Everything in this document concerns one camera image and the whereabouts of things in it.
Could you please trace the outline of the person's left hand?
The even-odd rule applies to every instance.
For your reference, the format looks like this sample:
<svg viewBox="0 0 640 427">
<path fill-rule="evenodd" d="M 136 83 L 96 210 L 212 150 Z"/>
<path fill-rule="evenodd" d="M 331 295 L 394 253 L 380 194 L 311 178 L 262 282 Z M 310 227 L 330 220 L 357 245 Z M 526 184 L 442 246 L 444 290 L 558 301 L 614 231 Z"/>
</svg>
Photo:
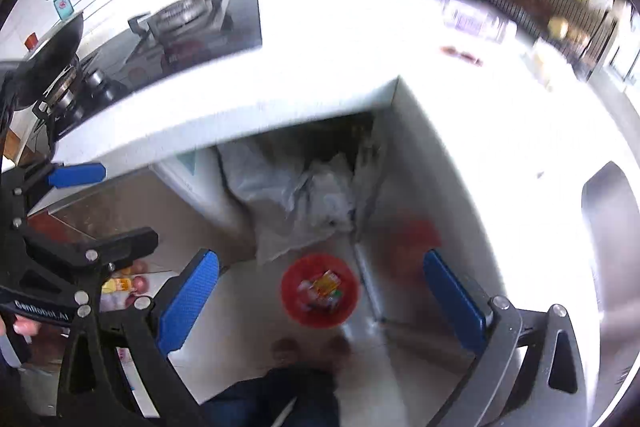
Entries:
<svg viewBox="0 0 640 427">
<path fill-rule="evenodd" d="M 0 320 L 0 336 L 5 336 L 8 329 L 12 329 L 17 335 L 32 337 L 39 333 L 41 324 L 27 317 L 10 314 L 9 321 Z"/>
</svg>

